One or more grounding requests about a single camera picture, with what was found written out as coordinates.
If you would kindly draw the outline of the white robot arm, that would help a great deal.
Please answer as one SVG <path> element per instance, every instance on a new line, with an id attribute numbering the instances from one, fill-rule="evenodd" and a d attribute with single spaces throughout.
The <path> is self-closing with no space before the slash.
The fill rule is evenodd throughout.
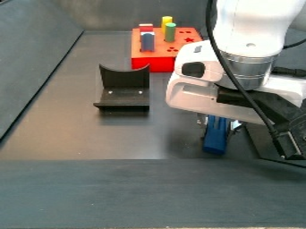
<path id="1" fill-rule="evenodd" d="M 166 103 L 173 108 L 264 124 L 278 137 L 305 116 L 306 77 L 276 63 L 306 0 L 209 0 L 209 38 L 185 45 Z"/>

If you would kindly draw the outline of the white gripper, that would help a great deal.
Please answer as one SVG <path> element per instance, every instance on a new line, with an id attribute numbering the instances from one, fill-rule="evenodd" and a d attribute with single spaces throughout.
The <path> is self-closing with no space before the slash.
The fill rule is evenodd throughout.
<path id="1" fill-rule="evenodd" d="M 224 57 L 245 90 L 278 94 L 296 106 L 302 105 L 302 100 L 306 99 L 306 80 L 292 78 L 285 74 L 273 74 L 270 72 L 273 58 L 249 58 L 229 54 Z M 256 110 L 244 106 L 241 100 L 234 104 L 218 100 L 218 93 L 224 88 L 232 92 L 237 90 L 222 69 L 210 42 L 199 41 L 185 45 L 175 59 L 175 70 L 167 84 L 166 103 L 174 108 L 199 113 L 197 123 L 204 131 L 209 125 L 208 115 L 249 123 L 264 122 Z M 245 126 L 238 120 L 230 121 L 229 137 L 234 136 Z"/>

